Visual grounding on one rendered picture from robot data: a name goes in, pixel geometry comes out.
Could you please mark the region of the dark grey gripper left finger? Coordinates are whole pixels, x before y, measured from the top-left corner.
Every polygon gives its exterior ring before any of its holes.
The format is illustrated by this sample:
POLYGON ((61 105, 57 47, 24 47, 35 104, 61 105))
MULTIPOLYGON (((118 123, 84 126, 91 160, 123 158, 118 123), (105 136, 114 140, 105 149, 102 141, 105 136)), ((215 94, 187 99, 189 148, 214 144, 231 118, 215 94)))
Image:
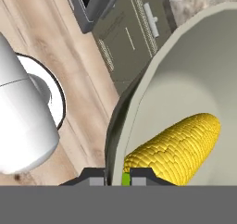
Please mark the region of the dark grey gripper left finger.
POLYGON ((106 184, 105 169, 84 168, 78 177, 61 183, 61 186, 77 185, 82 182, 88 184, 89 186, 104 186, 106 184))

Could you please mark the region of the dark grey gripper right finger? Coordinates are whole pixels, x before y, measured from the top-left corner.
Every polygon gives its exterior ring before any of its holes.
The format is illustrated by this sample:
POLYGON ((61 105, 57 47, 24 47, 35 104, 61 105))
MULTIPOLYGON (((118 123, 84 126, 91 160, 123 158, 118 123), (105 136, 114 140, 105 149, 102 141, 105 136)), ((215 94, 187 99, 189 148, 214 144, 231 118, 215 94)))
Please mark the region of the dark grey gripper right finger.
POLYGON ((171 186, 172 182, 158 178, 151 168, 131 168, 130 169, 131 186, 171 186))

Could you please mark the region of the pale grey-green bowl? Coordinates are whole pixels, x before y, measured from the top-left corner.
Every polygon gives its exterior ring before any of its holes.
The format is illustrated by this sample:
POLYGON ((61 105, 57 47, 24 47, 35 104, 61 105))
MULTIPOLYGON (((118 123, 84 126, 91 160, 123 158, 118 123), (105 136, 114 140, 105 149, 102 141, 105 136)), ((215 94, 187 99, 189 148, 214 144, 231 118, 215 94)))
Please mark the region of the pale grey-green bowl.
POLYGON ((122 181, 124 157, 197 113, 219 119, 214 151, 193 185, 237 185, 237 2, 180 25, 120 96, 106 134, 106 181, 122 181))

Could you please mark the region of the yellow corn cob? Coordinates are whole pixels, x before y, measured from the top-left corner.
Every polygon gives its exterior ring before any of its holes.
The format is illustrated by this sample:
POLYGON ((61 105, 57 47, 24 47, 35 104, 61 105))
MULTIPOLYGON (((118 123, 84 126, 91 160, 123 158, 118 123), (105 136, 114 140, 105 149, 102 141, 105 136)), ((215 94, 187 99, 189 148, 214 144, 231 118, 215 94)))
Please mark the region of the yellow corn cob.
POLYGON ((123 173, 150 168, 158 178, 187 185, 214 149, 220 131, 220 122, 212 114, 184 118, 127 154, 123 173))

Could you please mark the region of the white round cylinder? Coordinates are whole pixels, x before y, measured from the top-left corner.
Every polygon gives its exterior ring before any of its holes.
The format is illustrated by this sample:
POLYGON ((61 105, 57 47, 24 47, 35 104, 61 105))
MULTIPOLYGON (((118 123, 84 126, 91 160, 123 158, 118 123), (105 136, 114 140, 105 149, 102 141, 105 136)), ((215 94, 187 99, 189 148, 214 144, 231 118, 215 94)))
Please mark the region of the white round cylinder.
POLYGON ((0 32, 0 173, 17 174, 41 166, 58 142, 47 102, 0 32))

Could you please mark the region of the white disc with black rim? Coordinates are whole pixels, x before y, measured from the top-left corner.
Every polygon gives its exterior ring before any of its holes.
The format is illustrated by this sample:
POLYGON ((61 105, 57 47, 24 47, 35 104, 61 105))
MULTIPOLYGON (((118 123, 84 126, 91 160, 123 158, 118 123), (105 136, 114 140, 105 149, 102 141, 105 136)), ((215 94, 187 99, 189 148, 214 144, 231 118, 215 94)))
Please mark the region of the white disc with black rim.
POLYGON ((59 80, 36 58, 21 53, 17 53, 17 57, 47 102, 56 127, 60 129, 66 116, 66 96, 59 80))

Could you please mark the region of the grey open appliance door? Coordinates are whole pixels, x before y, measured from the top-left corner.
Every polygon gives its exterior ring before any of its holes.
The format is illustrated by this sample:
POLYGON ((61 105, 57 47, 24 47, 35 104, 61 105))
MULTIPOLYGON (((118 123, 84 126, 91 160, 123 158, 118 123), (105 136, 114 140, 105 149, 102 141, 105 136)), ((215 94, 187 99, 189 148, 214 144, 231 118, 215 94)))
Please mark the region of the grey open appliance door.
POLYGON ((93 30, 109 0, 68 0, 70 8, 83 33, 93 30))

